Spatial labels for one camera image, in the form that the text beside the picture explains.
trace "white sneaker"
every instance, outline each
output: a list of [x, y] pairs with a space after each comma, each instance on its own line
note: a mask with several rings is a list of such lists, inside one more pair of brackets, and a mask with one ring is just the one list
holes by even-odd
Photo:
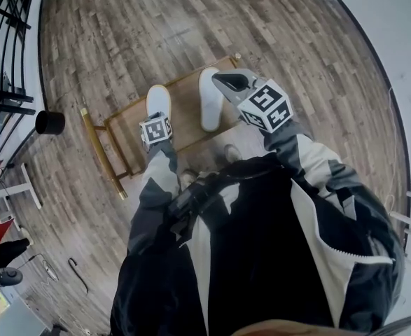
[[20, 226], [20, 232], [22, 233], [22, 235], [25, 239], [28, 239], [29, 246], [33, 246], [34, 245], [34, 240], [31, 238], [31, 235], [28, 232], [28, 229], [25, 229], [24, 227]]
[[242, 160], [242, 154], [238, 148], [233, 146], [232, 144], [227, 144], [224, 147], [224, 155], [225, 159], [229, 164], [237, 162], [238, 160]]
[[208, 67], [199, 76], [200, 124], [206, 132], [216, 131], [221, 123], [224, 96], [211, 80], [216, 72], [216, 67]]
[[165, 86], [152, 86], [146, 97], [146, 112], [148, 116], [163, 112], [171, 120], [171, 96]]

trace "black cylinder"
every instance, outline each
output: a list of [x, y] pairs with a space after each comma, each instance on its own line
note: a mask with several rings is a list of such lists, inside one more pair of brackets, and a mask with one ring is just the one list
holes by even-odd
[[65, 116], [60, 112], [40, 111], [36, 118], [39, 134], [61, 134], [65, 128]]

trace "wooden cart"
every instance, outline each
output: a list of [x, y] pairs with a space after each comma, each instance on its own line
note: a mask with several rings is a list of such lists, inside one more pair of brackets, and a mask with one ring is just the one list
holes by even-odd
[[[225, 57], [206, 67], [216, 67], [219, 70], [237, 68], [237, 59]], [[224, 100], [221, 114], [221, 125], [212, 133], [205, 132], [200, 125], [200, 96], [199, 75], [206, 68], [202, 67], [188, 75], [168, 82], [165, 87], [171, 95], [171, 125], [174, 131], [173, 146], [180, 153], [187, 148], [192, 148], [200, 142], [213, 138], [238, 123], [238, 113], [235, 108]], [[122, 199], [127, 197], [120, 180], [125, 177], [132, 178], [142, 173], [146, 166], [146, 152], [140, 137], [139, 123], [146, 119], [146, 96], [132, 102], [119, 112], [114, 113], [104, 121], [104, 125], [94, 125], [86, 108], [81, 109], [88, 136], [95, 149], [108, 178]], [[116, 174], [112, 164], [104, 151], [98, 137], [98, 131], [105, 131], [111, 146], [123, 164], [125, 172]]]

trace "jacket sleeve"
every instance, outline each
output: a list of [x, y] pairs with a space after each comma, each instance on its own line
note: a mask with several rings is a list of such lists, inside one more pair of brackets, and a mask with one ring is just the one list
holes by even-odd
[[343, 164], [337, 153], [313, 141], [297, 122], [290, 120], [272, 134], [262, 133], [266, 150], [276, 153], [292, 179], [310, 197], [330, 202], [350, 218], [351, 225], [360, 225], [372, 255], [394, 260], [391, 307], [395, 305], [403, 279], [404, 255], [382, 203], [361, 183], [353, 168]]

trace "wooden floor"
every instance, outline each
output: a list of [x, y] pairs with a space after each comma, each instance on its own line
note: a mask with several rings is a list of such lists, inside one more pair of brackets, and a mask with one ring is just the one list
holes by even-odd
[[[23, 267], [18, 290], [46, 323], [62, 322], [73, 335], [82, 335], [82, 327], [107, 331], [138, 205], [138, 179], [125, 182], [125, 202], [106, 180], [79, 113], [83, 99], [100, 122], [152, 84], [234, 53], [242, 55], [243, 67], [275, 79], [314, 137], [353, 165], [382, 201], [391, 192], [394, 209], [405, 212], [403, 145], [399, 135], [395, 143], [386, 85], [337, 2], [44, 0], [43, 79], [50, 110], [63, 112], [67, 126], [61, 136], [33, 136], [16, 157], [17, 165], [28, 164], [42, 210], [28, 195], [11, 199], [36, 241], [27, 257], [42, 253], [59, 274], [58, 283], [47, 282], [37, 259]], [[261, 144], [256, 131], [245, 131], [228, 138], [248, 157]], [[220, 138], [209, 146], [224, 143]], [[6, 182], [17, 178], [8, 172]], [[67, 264], [70, 257], [88, 295]]]

